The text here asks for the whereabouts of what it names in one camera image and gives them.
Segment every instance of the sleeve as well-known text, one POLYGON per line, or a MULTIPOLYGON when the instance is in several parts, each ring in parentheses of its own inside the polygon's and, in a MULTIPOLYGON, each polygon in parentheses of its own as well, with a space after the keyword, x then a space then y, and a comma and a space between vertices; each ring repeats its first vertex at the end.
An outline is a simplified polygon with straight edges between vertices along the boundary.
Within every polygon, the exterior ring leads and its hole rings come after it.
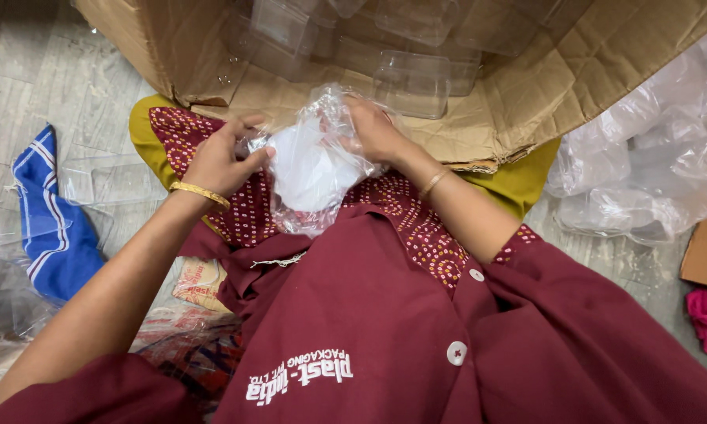
POLYGON ((0 405, 0 422, 201 423, 186 388, 139 355, 107 355, 74 376, 29 386, 0 405))
POLYGON ((533 399, 525 418, 707 422, 706 369, 612 281, 526 226, 485 271, 503 310, 479 339, 488 346, 479 377, 488 386, 499 381, 484 399, 490 422, 519 410, 509 401, 519 391, 533 399), (509 374, 523 384, 506 383, 509 374))

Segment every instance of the blue towel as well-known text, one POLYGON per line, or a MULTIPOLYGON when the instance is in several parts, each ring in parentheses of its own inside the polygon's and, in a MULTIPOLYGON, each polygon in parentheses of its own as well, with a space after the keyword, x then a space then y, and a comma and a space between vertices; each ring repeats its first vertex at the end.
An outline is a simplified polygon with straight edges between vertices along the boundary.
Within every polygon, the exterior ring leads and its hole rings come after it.
POLYGON ((42 130, 19 155, 13 174, 21 208, 22 245, 32 260, 27 269, 29 280, 38 292, 68 300, 104 262, 97 251, 95 230, 82 208, 58 196, 52 126, 42 130), (48 222, 53 224, 50 232, 48 222))

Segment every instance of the bracelet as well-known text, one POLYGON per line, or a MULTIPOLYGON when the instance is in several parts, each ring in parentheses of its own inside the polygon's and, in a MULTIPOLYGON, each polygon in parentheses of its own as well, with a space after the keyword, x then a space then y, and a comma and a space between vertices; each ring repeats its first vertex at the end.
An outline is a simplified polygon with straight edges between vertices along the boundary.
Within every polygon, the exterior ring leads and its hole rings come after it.
POLYGON ((223 205, 226 207, 226 209, 231 208, 231 202, 227 201, 225 197, 222 197, 221 195, 211 192, 210 190, 195 186, 194 184, 187 184, 187 183, 181 183, 180 181, 176 181, 175 183, 170 185, 170 190, 186 190, 188 192, 192 193, 197 193, 198 195, 202 195, 204 197, 209 198, 210 200, 214 200, 218 202, 219 204, 223 205))
POLYGON ((448 172, 450 172, 450 169, 443 168, 443 170, 441 170, 440 172, 435 174, 435 176, 432 177, 432 179, 430 179, 430 182, 426 185, 426 187, 424 187, 419 192, 419 199, 426 200, 426 197, 430 194, 430 192, 432 191, 432 188, 434 188, 437 185, 437 183, 439 183, 440 180, 443 179, 443 177, 445 175, 448 175, 448 172))

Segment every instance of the clear plastic container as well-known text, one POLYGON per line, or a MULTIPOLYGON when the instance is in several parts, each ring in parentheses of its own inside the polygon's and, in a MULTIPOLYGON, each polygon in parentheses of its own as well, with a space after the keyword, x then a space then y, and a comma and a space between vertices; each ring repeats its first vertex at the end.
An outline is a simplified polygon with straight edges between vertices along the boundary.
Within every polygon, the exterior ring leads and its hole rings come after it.
POLYGON ((243 16, 241 11, 233 8, 226 25, 226 33, 223 41, 228 46, 228 50, 244 60, 251 61, 254 54, 262 43, 251 32, 252 20, 243 16))
POLYGON ((474 88, 476 73, 481 65, 481 51, 464 47, 448 38, 438 46, 411 42, 408 45, 409 53, 427 54, 430 56, 447 57, 451 63, 451 96, 468 96, 474 88))
POLYGON ((592 0, 516 0, 525 15, 548 28, 570 28, 592 4, 592 0))
POLYGON ((470 3, 471 0, 381 0, 375 22, 384 31, 437 47, 470 3))
POLYGON ((390 46, 391 50, 405 51, 410 43, 400 35, 377 28, 375 14, 370 11, 361 10, 350 19, 341 19, 338 22, 338 28, 341 35, 348 35, 356 40, 385 44, 390 46))
POLYGON ((168 195, 136 153, 69 159, 60 167, 60 190, 77 205, 134 203, 168 195))
POLYGON ((404 115, 439 119, 451 93, 450 75, 445 57, 383 51, 372 92, 375 100, 404 115))
POLYGON ((62 219, 60 222, 50 215, 31 214, 27 216, 29 226, 21 226, 21 212, 0 206, 0 246, 18 243, 32 237, 56 233, 59 229, 71 227, 71 219, 62 219))
POLYGON ((349 18, 356 14, 367 0, 327 0, 341 17, 349 18))
POLYGON ((335 55, 339 37, 336 36, 335 27, 327 28, 325 26, 320 26, 319 30, 320 32, 317 36, 317 43, 314 44, 314 50, 312 50, 311 54, 312 56, 329 59, 335 55))
POLYGON ((280 0, 255 0, 251 29, 259 38, 276 43, 292 56, 311 53, 317 41, 317 24, 309 14, 280 0))
POLYGON ((280 4, 291 5, 307 15, 311 14, 320 4, 327 3, 325 0, 278 0, 278 2, 280 4))
POLYGON ((518 56, 538 31, 537 22, 517 11, 512 2, 476 0, 454 34, 456 43, 464 47, 518 56))
POLYGON ((340 16, 338 12, 325 0, 322 0, 311 12, 311 20, 314 21, 317 26, 335 28, 338 25, 339 19, 340 16))
POLYGON ((84 210, 89 225, 95 230, 97 235, 97 249, 103 250, 110 233, 113 231, 115 218, 113 215, 91 206, 82 206, 82 210, 84 210))
POLYGON ((390 46, 373 41, 359 41, 347 35, 339 37, 338 52, 334 62, 341 68, 372 77, 380 66, 382 51, 390 46))
POLYGON ((306 79, 312 45, 302 45, 296 53, 290 53, 277 43, 257 38, 250 30, 251 19, 240 12, 231 11, 228 19, 225 41, 231 53, 288 81, 306 79))
POLYGON ((311 48, 305 48, 299 54, 289 54, 273 43, 261 42, 251 63, 290 82, 304 82, 309 79, 310 54, 311 48))
POLYGON ((474 89, 476 73, 481 65, 478 60, 450 61, 450 95, 452 97, 468 96, 474 89))

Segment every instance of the hand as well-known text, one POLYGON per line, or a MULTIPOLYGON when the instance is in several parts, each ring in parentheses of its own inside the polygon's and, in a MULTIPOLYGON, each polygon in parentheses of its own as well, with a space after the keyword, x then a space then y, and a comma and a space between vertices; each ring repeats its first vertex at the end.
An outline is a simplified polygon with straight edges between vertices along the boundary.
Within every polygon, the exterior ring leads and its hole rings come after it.
POLYGON ((404 152, 417 147, 375 103, 351 96, 344 101, 367 160, 393 166, 404 152))
POLYGON ((236 160, 236 140, 255 133, 253 126, 263 121, 261 115, 228 120, 222 128, 197 146, 197 152, 182 181, 222 197, 232 196, 252 173, 267 166, 275 155, 275 149, 265 147, 241 162, 236 160))

